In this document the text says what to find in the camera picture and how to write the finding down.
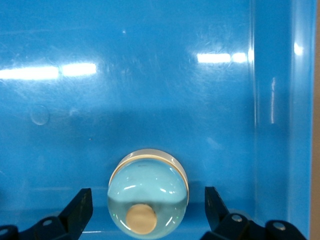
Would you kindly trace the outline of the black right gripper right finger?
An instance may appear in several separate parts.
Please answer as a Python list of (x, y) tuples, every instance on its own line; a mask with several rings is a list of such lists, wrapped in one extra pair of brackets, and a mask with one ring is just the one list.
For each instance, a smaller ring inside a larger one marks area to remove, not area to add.
[(204, 209), (210, 231), (203, 240), (305, 240), (291, 223), (269, 220), (260, 226), (243, 214), (231, 213), (215, 187), (204, 189)]

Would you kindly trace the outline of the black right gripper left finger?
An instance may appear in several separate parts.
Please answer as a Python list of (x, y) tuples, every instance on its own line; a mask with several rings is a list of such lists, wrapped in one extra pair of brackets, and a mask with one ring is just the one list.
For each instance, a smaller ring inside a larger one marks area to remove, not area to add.
[(93, 215), (92, 190), (82, 188), (58, 216), (48, 216), (19, 231), (12, 224), (0, 227), (2, 240), (78, 240)]

